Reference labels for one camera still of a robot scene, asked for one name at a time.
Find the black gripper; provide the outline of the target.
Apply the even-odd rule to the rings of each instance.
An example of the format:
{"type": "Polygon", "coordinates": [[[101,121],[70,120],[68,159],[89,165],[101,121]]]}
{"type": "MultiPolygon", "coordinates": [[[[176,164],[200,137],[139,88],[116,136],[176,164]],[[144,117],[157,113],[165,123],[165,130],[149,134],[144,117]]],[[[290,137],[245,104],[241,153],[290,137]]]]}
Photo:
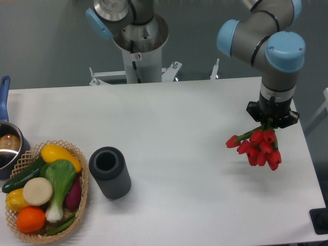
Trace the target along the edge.
{"type": "Polygon", "coordinates": [[[283,129],[296,124],[299,120],[299,113],[291,110],[292,99],[283,102],[277,102],[276,99],[271,96],[267,100],[260,94],[257,102],[248,103],[246,111],[256,122],[272,128],[283,129]]]}

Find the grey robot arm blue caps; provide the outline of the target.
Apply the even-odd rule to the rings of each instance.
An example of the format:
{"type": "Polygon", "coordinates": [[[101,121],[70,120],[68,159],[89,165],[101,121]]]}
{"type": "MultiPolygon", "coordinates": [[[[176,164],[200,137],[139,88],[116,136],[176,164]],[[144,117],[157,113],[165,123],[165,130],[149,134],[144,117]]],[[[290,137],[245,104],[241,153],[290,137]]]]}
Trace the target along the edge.
{"type": "Polygon", "coordinates": [[[218,50],[262,72],[259,100],[249,102],[247,112],[274,129],[299,119],[291,102],[305,60],[305,41],[286,28],[301,11],[301,1],[252,1],[251,17],[228,20],[217,34],[218,50]]]}

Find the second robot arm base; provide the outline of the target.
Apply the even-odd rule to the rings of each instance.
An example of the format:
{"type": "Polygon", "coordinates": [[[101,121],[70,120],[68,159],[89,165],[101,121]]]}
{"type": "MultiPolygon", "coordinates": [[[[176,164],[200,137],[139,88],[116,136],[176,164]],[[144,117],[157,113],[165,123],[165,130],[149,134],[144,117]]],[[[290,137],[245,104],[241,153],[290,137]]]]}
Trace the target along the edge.
{"type": "Polygon", "coordinates": [[[161,48],[169,37],[166,21],[154,12],[154,1],[94,1],[85,16],[92,29],[130,53],[161,48]]]}

